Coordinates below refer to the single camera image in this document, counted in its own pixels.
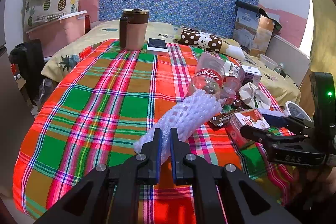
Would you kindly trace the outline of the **dark snack wrapper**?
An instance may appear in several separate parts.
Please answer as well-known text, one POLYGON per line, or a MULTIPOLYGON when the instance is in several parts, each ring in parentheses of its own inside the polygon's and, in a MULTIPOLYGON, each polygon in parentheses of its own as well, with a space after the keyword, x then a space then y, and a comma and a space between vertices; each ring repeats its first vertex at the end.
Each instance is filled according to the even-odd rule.
POLYGON ((241 112, 243 111, 242 108, 238 108, 238 109, 231 109, 227 112, 224 113, 220 113, 216 116, 213 116, 209 122, 214 125, 215 127, 223 127, 225 126, 233 117, 233 115, 235 113, 241 112))

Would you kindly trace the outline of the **white trash bin with liner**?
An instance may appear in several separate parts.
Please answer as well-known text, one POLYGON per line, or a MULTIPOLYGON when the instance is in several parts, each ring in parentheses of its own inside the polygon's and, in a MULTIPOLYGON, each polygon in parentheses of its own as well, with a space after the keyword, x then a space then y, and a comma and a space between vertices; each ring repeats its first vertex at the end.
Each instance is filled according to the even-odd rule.
POLYGON ((299 119, 304 119, 307 121, 312 121, 310 116, 296 103, 287 101, 285 103, 285 111, 288 113, 288 115, 299 118, 299 119))

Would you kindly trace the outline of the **brown polka dot pillow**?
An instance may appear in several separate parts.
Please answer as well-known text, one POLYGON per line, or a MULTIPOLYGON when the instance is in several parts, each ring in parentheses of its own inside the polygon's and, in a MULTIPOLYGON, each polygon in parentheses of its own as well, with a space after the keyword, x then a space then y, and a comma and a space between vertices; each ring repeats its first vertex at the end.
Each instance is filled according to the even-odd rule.
POLYGON ((221 53, 237 60, 244 60, 245 58, 243 50, 236 40, 187 27, 181 27, 177 30, 173 42, 201 48, 209 52, 221 53))

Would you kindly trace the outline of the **crumpled white tissue pack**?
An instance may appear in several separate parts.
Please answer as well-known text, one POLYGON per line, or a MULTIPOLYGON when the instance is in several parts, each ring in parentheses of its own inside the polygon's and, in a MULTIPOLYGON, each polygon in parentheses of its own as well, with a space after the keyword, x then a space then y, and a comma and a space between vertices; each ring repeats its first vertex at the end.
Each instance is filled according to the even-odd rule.
POLYGON ((270 109, 271 99, 254 84, 246 83, 238 93, 241 101, 250 108, 270 109))

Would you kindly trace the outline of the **purple white carton box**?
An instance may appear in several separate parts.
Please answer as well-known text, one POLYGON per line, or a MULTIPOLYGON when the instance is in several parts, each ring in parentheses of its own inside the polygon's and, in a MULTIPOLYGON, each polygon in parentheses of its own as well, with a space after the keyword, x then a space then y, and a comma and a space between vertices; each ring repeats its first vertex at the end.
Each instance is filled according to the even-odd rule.
POLYGON ((249 65, 241 66, 244 71, 244 79, 242 85, 252 83, 254 86, 258 86, 261 81, 262 74, 257 67, 251 67, 249 65))

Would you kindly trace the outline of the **small green bottle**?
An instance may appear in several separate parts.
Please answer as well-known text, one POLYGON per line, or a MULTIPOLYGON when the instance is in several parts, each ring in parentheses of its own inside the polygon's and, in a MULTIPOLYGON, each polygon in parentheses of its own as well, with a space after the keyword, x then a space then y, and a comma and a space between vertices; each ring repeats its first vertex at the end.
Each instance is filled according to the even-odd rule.
POLYGON ((278 74, 281 74, 282 70, 284 68, 284 64, 280 63, 279 65, 277 65, 274 69, 275 72, 277 72, 278 74))

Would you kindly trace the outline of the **pink brown lidded mug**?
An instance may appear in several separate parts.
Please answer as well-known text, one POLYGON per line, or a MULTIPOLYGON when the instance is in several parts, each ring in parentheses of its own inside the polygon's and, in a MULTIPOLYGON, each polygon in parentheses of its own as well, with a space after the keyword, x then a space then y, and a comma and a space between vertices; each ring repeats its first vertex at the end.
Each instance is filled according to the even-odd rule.
POLYGON ((129 51, 142 50, 149 14, 149 10, 123 9, 119 30, 121 48, 129 51))

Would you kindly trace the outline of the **white foam net sleeve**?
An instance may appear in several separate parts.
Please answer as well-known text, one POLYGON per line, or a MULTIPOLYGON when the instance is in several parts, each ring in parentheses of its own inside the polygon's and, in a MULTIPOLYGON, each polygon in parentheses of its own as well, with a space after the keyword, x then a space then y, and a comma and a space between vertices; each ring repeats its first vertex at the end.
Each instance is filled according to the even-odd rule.
POLYGON ((155 129, 159 128, 162 131, 161 163, 164 163, 170 156, 170 130, 172 128, 177 129, 178 139, 185 142, 201 125, 221 110, 221 99, 217 99, 204 90, 197 90, 165 112, 145 135, 134 142, 134 151, 140 153, 143 145, 153 140, 155 129))

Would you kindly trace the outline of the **pink snack box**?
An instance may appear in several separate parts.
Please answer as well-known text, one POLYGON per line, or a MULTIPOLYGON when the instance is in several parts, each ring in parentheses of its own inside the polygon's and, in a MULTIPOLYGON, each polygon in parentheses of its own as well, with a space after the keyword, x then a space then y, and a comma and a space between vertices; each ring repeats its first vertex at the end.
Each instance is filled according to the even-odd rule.
POLYGON ((244 149, 253 143, 253 141, 242 137, 240 133, 240 129, 245 125, 262 130, 268 130, 270 128, 270 125, 257 109, 244 110, 234 113, 225 128, 234 145, 236 145, 238 149, 244 149))

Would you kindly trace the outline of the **yellow pineapple bedsheet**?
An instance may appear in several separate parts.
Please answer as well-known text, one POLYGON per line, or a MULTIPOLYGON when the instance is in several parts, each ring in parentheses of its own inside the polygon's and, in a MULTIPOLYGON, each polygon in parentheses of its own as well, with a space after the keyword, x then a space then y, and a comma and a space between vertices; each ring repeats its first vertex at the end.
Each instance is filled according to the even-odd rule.
MULTIPOLYGON (((118 29, 118 20, 101 22, 96 25, 84 36, 58 50, 49 61, 46 62, 42 69, 42 75, 60 83, 79 61, 88 56, 102 42, 109 39, 118 39, 118 29)), ((203 50, 186 44, 182 45, 173 42, 177 30, 178 27, 173 26, 172 24, 149 22, 146 29, 145 39, 164 39, 169 47, 169 56, 176 59, 179 66, 182 65, 182 62, 186 62, 187 59, 192 60, 189 66, 194 66, 203 50)), ((260 82, 280 106, 284 106, 288 101, 299 103, 301 92, 290 77, 282 77, 280 74, 267 68, 256 57, 250 57, 248 61, 242 61, 241 63, 243 65, 250 65, 258 68, 262 74, 260 82)))

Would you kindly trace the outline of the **plaid orange green cloth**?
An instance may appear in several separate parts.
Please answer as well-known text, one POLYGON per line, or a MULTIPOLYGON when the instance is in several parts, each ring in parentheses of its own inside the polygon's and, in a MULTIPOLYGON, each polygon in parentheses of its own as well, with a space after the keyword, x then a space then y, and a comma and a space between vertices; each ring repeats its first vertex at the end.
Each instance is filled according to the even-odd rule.
MULTIPOLYGON (((26 134, 14 167, 15 207, 39 218, 97 164, 134 155, 133 143, 182 102, 195 73, 191 59, 126 51, 106 40, 60 82, 26 134)), ((293 168, 268 163, 260 144, 239 151, 225 131, 205 123, 191 152, 212 164, 233 163, 276 201, 289 200, 293 168)), ((171 163, 156 186, 142 186, 139 223, 195 223, 191 186, 175 186, 171 163)))

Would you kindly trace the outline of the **clear plastic cola bottle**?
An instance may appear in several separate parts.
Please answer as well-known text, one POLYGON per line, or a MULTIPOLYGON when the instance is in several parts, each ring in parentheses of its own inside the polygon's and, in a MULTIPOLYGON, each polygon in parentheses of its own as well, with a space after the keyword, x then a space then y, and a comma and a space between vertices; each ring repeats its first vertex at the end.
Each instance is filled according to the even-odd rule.
POLYGON ((223 105, 231 105, 243 80, 243 68, 235 59, 203 52, 189 82, 188 95, 203 90, 221 100, 223 105))

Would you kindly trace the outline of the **white side board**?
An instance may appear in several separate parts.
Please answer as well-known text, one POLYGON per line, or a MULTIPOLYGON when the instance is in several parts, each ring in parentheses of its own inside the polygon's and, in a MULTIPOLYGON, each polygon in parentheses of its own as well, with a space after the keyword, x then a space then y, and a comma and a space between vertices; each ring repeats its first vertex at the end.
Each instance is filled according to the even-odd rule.
POLYGON ((284 65, 284 71, 300 87, 309 69, 310 57, 281 36, 273 35, 270 39, 266 56, 277 64, 284 65))

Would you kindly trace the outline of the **white smartphone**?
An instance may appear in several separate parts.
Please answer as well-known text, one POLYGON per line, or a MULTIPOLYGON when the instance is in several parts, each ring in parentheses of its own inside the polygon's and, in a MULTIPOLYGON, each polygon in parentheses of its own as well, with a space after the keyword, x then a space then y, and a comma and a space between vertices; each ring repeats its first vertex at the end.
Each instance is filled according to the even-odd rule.
POLYGON ((149 38, 147 50, 150 52, 168 53, 166 41, 163 39, 149 38))

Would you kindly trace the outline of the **bedding product package box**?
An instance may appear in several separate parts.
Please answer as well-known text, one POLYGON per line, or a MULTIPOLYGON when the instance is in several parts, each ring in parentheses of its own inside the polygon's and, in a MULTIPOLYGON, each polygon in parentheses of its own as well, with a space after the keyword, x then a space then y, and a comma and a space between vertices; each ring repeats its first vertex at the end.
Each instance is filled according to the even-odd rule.
POLYGON ((264 9, 242 1, 235 2, 236 19, 232 39, 251 56, 266 53, 275 31, 282 25, 264 9))

